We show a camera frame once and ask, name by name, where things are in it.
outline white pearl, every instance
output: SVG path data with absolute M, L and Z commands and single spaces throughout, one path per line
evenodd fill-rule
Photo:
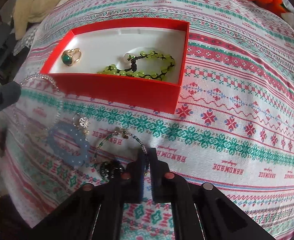
M 124 56 L 123 56 L 123 62 L 125 62 L 127 65 L 130 65 L 131 64 L 131 61 L 128 60 L 129 58 L 129 53 L 126 53 Z

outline cross-stitch pattern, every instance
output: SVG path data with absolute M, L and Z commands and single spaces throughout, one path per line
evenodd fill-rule
M 158 158 L 188 182 L 213 183 L 276 239 L 293 236 L 294 31 L 271 12 L 247 0 L 70 0 L 39 25 L 15 80 L 39 72 L 68 30 L 131 17 L 191 24 L 175 114 L 66 95 L 61 121 L 71 123 L 76 112 L 89 118 L 91 160 L 108 133 L 116 127 L 129 129 L 146 146 L 155 147 Z M 45 86 L 37 80 L 22 90 L 21 98 L 34 104 L 37 118 L 31 119 L 23 109 L 17 114 L 34 130 L 58 106 L 53 94 L 44 93 Z M 19 129 L 12 108 L 5 115 L 10 127 L 6 154 L 0 159 L 2 175 L 14 204 L 31 226 L 82 184 L 106 182 L 93 161 L 69 166 L 54 154 L 46 136 Z M 58 131 L 55 140 L 70 154 L 80 154 L 67 134 Z M 126 165 L 135 159 L 138 148 L 115 137 L 98 157 L 116 156 Z M 143 203 L 124 205 L 121 239 L 174 237 L 170 204 L 152 202 L 148 174 Z

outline gold ring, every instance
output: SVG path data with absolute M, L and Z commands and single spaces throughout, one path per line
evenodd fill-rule
M 63 64 L 71 66 L 73 63 L 78 62 L 81 58 L 81 51 L 79 48 L 67 49 L 61 55 L 61 60 Z

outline gray fabric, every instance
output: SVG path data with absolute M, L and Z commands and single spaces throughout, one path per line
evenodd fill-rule
M 31 44 L 34 40 L 34 35 L 36 34 L 36 31 L 39 27 L 39 24 L 35 24 L 31 26 L 25 36 L 21 40 L 19 40 L 13 50 L 13 55 L 17 55 L 24 47 L 30 48 Z

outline red box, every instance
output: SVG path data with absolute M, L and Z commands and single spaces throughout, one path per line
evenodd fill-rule
M 53 64 L 61 56 L 65 47 L 74 36 L 86 32 L 122 27 L 154 27 L 186 32 L 182 64 L 177 84 L 126 76 L 50 73 Z M 189 22 L 162 18 L 117 19 L 84 25 L 74 28 L 66 34 L 48 57 L 40 73 L 53 77 L 59 89 L 66 94 L 99 98 L 110 102 L 119 102 L 173 114 L 184 75 L 188 34 Z

